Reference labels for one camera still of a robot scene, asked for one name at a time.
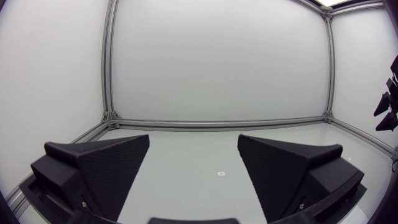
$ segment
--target ceiling light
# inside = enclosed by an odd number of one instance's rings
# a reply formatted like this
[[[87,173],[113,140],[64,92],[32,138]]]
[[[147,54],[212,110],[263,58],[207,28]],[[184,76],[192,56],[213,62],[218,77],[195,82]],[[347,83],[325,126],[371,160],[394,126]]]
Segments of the ceiling light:
[[[335,4],[339,4],[342,2],[350,1],[350,0],[317,0],[319,3],[321,3],[324,6],[333,6]]]

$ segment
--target black device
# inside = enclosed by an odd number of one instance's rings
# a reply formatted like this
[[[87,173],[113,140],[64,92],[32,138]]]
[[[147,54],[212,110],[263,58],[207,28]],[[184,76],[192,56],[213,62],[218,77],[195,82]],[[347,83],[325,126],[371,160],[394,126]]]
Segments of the black device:
[[[353,198],[364,175],[340,157],[340,145],[308,146],[240,135],[238,150],[269,223],[327,223]],[[360,188],[359,198],[366,190]],[[348,211],[340,211],[335,219]]]
[[[197,221],[151,218],[148,224],[239,224],[239,222],[234,218],[227,218],[222,220],[197,220]]]
[[[398,126],[398,56],[391,65],[391,71],[393,76],[392,78],[389,78],[386,83],[389,92],[385,92],[382,95],[373,116],[377,116],[387,111],[389,108],[391,108],[391,111],[388,112],[379,125],[377,125],[376,131],[393,131]]]
[[[19,186],[50,223],[115,222],[149,148],[148,135],[79,144],[48,142]]]

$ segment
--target enclosure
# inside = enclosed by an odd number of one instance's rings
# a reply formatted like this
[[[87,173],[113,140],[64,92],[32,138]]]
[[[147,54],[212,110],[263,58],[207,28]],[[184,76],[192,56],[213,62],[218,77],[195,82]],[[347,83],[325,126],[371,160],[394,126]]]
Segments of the enclosure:
[[[373,215],[397,159],[374,117],[398,38],[381,1],[5,1],[0,11],[0,191],[19,190],[44,142],[149,134],[121,223],[266,223],[238,135],[341,144],[365,173],[346,222]],[[217,172],[225,172],[224,177]]]

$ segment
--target white wall panel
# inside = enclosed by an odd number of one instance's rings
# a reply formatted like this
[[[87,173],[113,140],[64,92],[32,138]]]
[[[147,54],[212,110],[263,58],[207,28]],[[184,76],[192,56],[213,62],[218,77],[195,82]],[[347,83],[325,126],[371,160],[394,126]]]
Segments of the white wall panel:
[[[0,190],[6,196],[44,155],[102,114],[106,0],[8,0],[0,12]]]
[[[390,66],[398,54],[398,38],[384,9],[352,12],[334,18],[336,85],[333,114],[395,147],[397,131],[375,130],[386,113],[373,116],[388,91]]]
[[[320,116],[325,23],[291,0],[120,1],[113,94],[132,119]]]

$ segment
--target gray floor surface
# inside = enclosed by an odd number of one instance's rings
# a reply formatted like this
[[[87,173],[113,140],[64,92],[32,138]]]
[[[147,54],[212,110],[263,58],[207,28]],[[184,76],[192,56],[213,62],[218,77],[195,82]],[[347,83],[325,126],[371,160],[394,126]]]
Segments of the gray floor surface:
[[[329,124],[241,132],[162,132],[117,129],[100,140],[149,134],[150,148],[118,222],[147,223],[151,217],[207,220],[234,217],[266,223],[239,156],[239,134],[312,145],[343,145],[342,158],[365,173],[368,189],[358,206],[370,218],[386,192],[392,160],[366,142]],[[32,207],[21,223],[42,223]]]

